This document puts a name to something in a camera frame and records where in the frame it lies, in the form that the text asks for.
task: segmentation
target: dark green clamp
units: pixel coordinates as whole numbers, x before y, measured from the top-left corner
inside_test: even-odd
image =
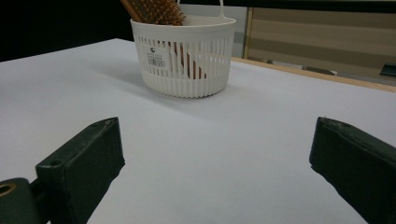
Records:
[[[87,223],[124,166],[118,118],[95,122],[36,167],[0,182],[0,223]]]
[[[368,223],[396,223],[396,148],[347,123],[318,118],[309,158]]]

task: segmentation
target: dark background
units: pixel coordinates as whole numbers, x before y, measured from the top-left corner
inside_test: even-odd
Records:
[[[395,1],[224,0],[226,6],[396,13]],[[218,5],[217,0],[181,0]],[[0,3],[0,62],[112,38],[134,40],[119,0],[6,0]]]

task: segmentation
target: brush handle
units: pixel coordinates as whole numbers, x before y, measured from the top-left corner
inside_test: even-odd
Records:
[[[181,53],[181,65],[183,65],[184,67],[184,49],[183,46],[180,46],[180,53]],[[177,46],[175,45],[175,54],[177,55]],[[190,54],[187,52],[187,62],[190,61]],[[204,74],[204,76],[202,76],[203,72],[202,72],[202,68],[198,67],[198,75],[196,74],[196,67],[197,67],[197,63],[195,60],[192,61],[192,79],[201,79],[201,78],[206,78],[206,74]],[[190,67],[187,64],[187,75],[189,76],[189,78],[191,78],[191,71],[190,71]]]
[[[143,20],[140,18],[140,16],[137,14],[136,10],[133,7],[133,3],[131,3],[129,0],[120,0],[122,5],[125,7],[126,11],[129,13],[131,16],[132,20],[137,21],[137,22],[142,22]]]

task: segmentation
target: table edge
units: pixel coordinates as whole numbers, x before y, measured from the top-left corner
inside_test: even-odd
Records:
[[[384,84],[356,80],[356,79],[351,79],[351,78],[346,78],[346,77],[329,76],[329,75],[324,75],[324,74],[320,74],[320,73],[316,73],[316,72],[301,70],[301,69],[297,69],[297,68],[285,67],[285,66],[270,64],[270,63],[256,62],[256,61],[251,61],[248,59],[241,59],[241,58],[235,58],[235,57],[232,57],[232,61],[237,62],[237,63],[246,63],[246,64],[255,65],[255,66],[259,66],[259,67],[275,69],[278,71],[293,73],[295,75],[304,76],[304,77],[314,77],[314,78],[324,79],[324,80],[328,80],[328,81],[334,81],[334,82],[349,84],[349,85],[353,85],[353,86],[360,86],[360,87],[365,87],[365,88],[370,88],[370,89],[375,89],[375,90],[380,90],[380,91],[396,92],[396,87],[388,86],[388,85],[384,85]]]

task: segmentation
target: wooden hairbrush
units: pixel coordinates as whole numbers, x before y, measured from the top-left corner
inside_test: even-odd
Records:
[[[185,16],[174,0],[120,0],[125,9],[128,11],[132,20],[148,24],[174,25],[181,26]],[[183,47],[181,47],[181,64],[184,66]],[[187,60],[190,61],[190,54],[187,53]],[[192,78],[203,78],[202,69],[199,68],[199,76],[196,76],[196,62],[193,61]],[[187,67],[188,76],[191,77],[190,67]]]

